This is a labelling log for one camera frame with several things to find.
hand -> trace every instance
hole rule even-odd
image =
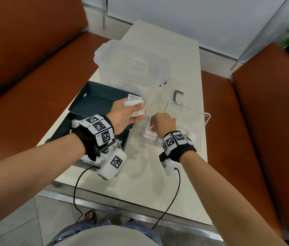
[[[124,102],[127,98],[120,99],[114,102],[107,117],[114,127],[115,135],[123,132],[127,125],[136,123],[144,118],[144,115],[138,117],[131,117],[133,112],[139,111],[144,108],[144,103],[136,104],[133,106],[124,107]]]
[[[168,113],[156,113],[151,117],[150,126],[154,126],[152,132],[163,138],[167,133],[176,131],[176,118],[171,118]]]

person's left arm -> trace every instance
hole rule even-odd
[[[126,99],[114,102],[107,115],[115,134],[144,118],[132,117],[144,104],[124,107]],[[74,133],[0,161],[0,221],[34,197],[85,154]]]

sandal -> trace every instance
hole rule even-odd
[[[84,220],[85,220],[85,218],[87,218],[87,215],[90,212],[92,212],[93,215],[89,218],[89,220],[94,220],[94,224],[97,224],[97,216],[96,216],[96,213],[95,213],[94,209],[90,210],[90,211],[88,211],[87,213],[84,214]]]

person's left hand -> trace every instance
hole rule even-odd
[[[127,98],[115,101],[110,112],[107,114],[107,117],[113,124],[115,135],[122,133],[127,125],[139,122],[144,118],[144,115],[131,117],[133,112],[144,108],[144,103],[124,107],[125,101],[127,101]]]

open cardboard box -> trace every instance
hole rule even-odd
[[[69,107],[69,113],[66,118],[59,125],[52,137],[47,140],[53,141],[68,135],[72,129],[72,120],[82,120],[93,115],[107,115],[114,101],[126,98],[129,92],[116,89],[107,85],[99,84],[96,82],[88,81],[81,91],[77,94],[76,98]],[[127,139],[130,133],[130,129],[133,124],[130,124],[124,129],[124,131],[115,136],[122,142],[122,148],[125,150]],[[88,168],[90,165],[81,161],[77,161],[75,166]]]

